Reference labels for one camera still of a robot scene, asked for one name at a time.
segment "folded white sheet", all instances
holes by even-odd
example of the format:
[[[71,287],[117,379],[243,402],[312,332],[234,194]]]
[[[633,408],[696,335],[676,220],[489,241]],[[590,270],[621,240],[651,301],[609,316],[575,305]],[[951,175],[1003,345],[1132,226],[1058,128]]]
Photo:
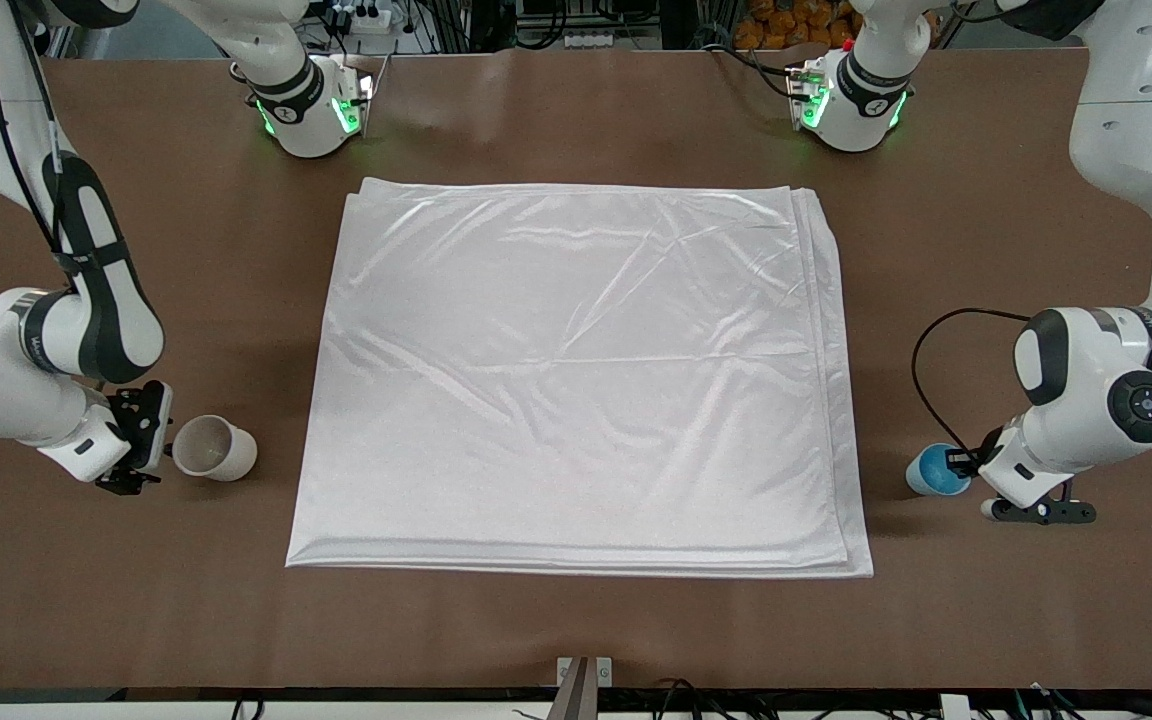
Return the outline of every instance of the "folded white sheet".
[[[367,179],[287,562],[867,577],[814,194]]]

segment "table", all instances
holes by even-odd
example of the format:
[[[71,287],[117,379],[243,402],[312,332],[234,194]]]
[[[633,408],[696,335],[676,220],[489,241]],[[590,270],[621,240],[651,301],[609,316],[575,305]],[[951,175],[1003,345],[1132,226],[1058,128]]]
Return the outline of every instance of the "table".
[[[113,497],[0,441],[0,687],[530,685],[558,655],[612,655],[622,685],[1152,687],[1152,452],[1084,475],[1089,526],[991,524],[982,484],[937,500],[902,479],[941,439],[909,379],[934,316],[1144,297],[1147,218],[1066,156],[1085,65],[929,54],[886,145],[842,156],[728,58],[397,58],[369,137],[320,160],[280,152],[221,63],[47,65],[168,331],[152,377],[177,420],[227,416],[262,456],[240,483],[170,469]],[[365,176],[814,188],[844,264],[876,578],[285,569],[340,210]],[[35,283],[59,274],[0,199],[0,291]],[[925,347],[969,437],[1025,407],[1016,332],[961,319]]]

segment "paper cup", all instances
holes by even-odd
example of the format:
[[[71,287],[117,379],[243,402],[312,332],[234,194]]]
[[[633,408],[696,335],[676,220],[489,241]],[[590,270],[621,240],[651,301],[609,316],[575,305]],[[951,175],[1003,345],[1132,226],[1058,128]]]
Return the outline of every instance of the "paper cup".
[[[220,415],[200,415],[173,439],[172,460],[182,473],[233,482],[256,464],[256,438]]]

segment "blue cup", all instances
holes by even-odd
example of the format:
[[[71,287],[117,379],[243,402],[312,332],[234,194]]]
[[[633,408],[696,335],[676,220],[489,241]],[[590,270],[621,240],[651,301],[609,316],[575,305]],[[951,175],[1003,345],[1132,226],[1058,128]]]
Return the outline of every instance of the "blue cup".
[[[919,452],[918,457],[905,469],[905,483],[918,495],[950,497],[965,492],[972,480],[960,478],[950,467],[946,465],[945,452],[954,450],[946,442],[930,445]]]

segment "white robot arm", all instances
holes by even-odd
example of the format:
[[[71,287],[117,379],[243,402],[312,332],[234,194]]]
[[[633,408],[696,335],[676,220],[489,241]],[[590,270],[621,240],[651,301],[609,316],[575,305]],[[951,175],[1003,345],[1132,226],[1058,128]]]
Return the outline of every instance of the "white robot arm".
[[[306,0],[169,0],[228,51],[293,156],[325,156],[357,132],[355,70],[306,58],[289,22]],[[17,439],[83,482],[119,493],[154,480],[172,391],[115,396],[76,382],[131,382],[162,353],[109,197],[51,108],[31,40],[37,23],[115,26],[137,0],[0,0],[0,194],[29,209],[68,278],[61,291],[0,293],[0,437]]]
[[[854,3],[865,26],[851,53],[832,51],[796,78],[799,126],[840,150],[869,150],[896,123],[909,73],[927,48],[924,0]],[[1074,118],[1079,174],[1152,218],[1152,0],[1011,0],[1005,20],[1037,35],[1074,31],[1091,67]],[[1076,473],[1152,448],[1152,283],[1138,306],[1058,306],[1034,314],[1015,344],[1030,407],[978,448],[948,450],[941,467],[986,479],[995,520],[1094,518],[1047,493]]]

